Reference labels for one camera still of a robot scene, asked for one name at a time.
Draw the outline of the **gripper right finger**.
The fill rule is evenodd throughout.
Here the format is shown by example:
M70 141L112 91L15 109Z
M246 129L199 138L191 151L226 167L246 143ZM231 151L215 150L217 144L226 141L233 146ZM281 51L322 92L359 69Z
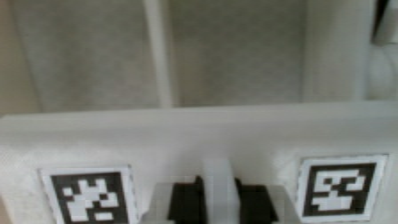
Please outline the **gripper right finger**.
M240 224L272 224L278 212L272 204L269 189L263 185L247 185L235 180L240 196Z

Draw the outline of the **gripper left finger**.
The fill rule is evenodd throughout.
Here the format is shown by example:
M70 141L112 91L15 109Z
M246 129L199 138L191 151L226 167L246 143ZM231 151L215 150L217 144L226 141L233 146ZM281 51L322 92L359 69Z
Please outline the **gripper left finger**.
M175 224L207 224L205 183L196 177L191 183L173 185L167 219Z

